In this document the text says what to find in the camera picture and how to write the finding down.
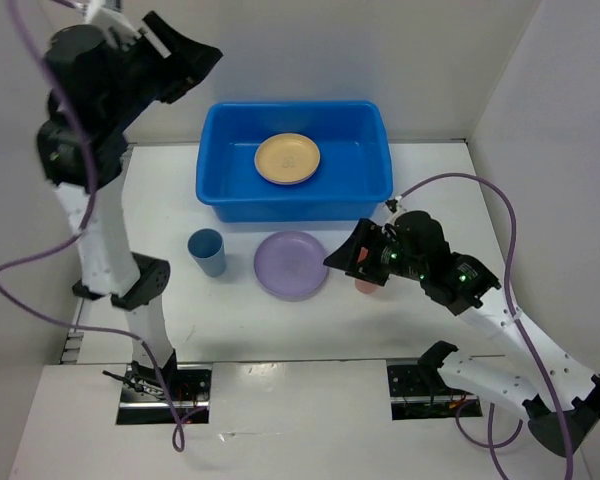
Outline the red plastic cup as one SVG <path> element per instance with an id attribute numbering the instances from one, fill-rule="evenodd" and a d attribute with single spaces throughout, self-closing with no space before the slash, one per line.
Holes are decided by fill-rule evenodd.
<path id="1" fill-rule="evenodd" d="M 356 279 L 354 285 L 360 293 L 365 295 L 373 294 L 379 289 L 378 285 L 360 279 Z"/>

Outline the yellow plastic plate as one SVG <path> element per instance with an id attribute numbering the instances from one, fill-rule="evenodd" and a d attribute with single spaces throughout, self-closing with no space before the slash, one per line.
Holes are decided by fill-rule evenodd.
<path id="1" fill-rule="evenodd" d="M 296 133 L 269 137 L 260 144 L 254 155 L 257 172 L 269 182 L 275 176 L 315 173 L 320 161 L 321 153 L 317 144 L 309 137 Z"/>

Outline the blue plastic cup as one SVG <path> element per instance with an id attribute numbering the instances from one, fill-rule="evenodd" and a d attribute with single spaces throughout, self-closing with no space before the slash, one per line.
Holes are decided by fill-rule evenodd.
<path id="1" fill-rule="evenodd" d="M 188 239 L 187 249 L 202 271 L 216 278 L 226 271 L 226 257 L 222 235 L 214 229 L 201 229 Z"/>

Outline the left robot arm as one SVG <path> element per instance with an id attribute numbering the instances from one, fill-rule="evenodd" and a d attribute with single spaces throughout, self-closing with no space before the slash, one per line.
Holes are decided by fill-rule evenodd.
<path id="1" fill-rule="evenodd" d="M 42 59 L 52 89 L 37 149 L 77 239 L 82 273 L 73 294 L 106 298 L 124 314 L 134 343 L 126 380 L 164 400 L 180 378 L 162 302 L 171 268 L 130 248 L 122 208 L 125 131 L 152 103 L 174 103 L 200 84 L 222 53 L 155 12 L 144 24 L 136 30 L 105 10 L 53 35 Z"/>

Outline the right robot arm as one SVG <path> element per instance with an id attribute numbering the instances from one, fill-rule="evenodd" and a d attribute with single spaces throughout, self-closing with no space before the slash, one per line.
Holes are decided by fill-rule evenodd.
<path id="1" fill-rule="evenodd" d="M 520 309 L 510 310 L 498 278 L 476 258 L 451 251 L 428 213 L 403 212 L 383 226 L 362 219 L 324 264 L 378 286 L 391 276 L 418 282 L 429 299 L 480 330 L 518 369 L 498 370 L 439 341 L 419 359 L 426 391 L 449 386 L 503 407 L 558 456 L 575 452 L 600 420 L 600 374 Z"/>

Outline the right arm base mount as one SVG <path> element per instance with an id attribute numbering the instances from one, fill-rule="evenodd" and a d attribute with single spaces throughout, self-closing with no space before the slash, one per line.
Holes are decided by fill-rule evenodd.
<path id="1" fill-rule="evenodd" d="M 448 387 L 431 368 L 416 359 L 388 361 L 386 365 L 393 421 L 482 417 L 474 394 Z"/>

